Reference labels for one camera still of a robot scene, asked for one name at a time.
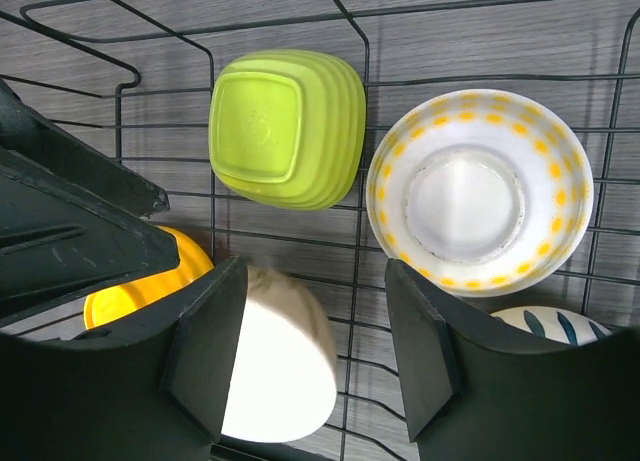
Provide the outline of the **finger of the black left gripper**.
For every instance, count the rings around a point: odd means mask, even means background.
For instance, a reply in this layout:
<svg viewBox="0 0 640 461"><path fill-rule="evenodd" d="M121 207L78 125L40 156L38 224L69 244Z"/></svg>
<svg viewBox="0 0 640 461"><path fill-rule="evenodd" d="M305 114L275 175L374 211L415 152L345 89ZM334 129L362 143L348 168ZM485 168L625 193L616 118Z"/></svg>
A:
<svg viewBox="0 0 640 461"><path fill-rule="evenodd" d="M173 269L166 192L1 86L1 308L45 311Z"/></svg>

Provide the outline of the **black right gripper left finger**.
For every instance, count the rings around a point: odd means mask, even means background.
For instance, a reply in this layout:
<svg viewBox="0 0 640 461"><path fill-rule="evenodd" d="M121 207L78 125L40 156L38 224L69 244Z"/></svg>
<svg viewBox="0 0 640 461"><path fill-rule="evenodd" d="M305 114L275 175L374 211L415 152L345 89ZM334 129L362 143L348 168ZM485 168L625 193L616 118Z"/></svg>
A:
<svg viewBox="0 0 640 461"><path fill-rule="evenodd" d="M221 436L247 293L233 257L71 340L1 339L5 460L206 460Z"/></svg>

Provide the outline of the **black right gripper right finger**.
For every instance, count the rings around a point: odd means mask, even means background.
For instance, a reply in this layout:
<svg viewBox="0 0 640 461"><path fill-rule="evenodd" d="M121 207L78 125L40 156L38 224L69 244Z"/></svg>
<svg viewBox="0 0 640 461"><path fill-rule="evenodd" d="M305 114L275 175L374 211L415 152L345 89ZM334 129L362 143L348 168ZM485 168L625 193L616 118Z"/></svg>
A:
<svg viewBox="0 0 640 461"><path fill-rule="evenodd" d="M571 346L513 327L401 260L385 291L423 460L635 460L639 331Z"/></svg>

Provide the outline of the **beige floral ceramic bowl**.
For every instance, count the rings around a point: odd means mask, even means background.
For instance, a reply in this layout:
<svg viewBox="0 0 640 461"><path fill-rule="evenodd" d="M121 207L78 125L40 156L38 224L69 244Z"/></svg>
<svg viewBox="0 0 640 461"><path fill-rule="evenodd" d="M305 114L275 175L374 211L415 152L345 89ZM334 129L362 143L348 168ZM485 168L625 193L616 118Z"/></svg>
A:
<svg viewBox="0 0 640 461"><path fill-rule="evenodd" d="M250 266L222 434L257 443L307 437L337 399L328 317L299 280Z"/></svg>

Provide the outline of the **green square bowl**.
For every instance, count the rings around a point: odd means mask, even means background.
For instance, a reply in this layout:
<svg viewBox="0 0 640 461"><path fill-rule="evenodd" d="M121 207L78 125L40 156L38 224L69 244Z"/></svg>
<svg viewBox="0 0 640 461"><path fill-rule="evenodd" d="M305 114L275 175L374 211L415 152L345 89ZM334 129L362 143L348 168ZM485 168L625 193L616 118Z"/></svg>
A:
<svg viewBox="0 0 640 461"><path fill-rule="evenodd" d="M348 62L302 49L256 51L230 62L215 82L210 164L250 200L327 209L354 183L365 124L364 86Z"/></svg>

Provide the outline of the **black wire dish rack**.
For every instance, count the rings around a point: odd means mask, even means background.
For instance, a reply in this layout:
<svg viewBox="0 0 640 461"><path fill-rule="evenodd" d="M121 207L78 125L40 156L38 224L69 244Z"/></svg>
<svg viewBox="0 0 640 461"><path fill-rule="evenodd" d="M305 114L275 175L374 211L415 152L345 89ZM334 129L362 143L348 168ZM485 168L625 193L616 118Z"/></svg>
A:
<svg viewBox="0 0 640 461"><path fill-rule="evenodd" d="M1 0L5 460L635 460L639 0Z"/></svg>

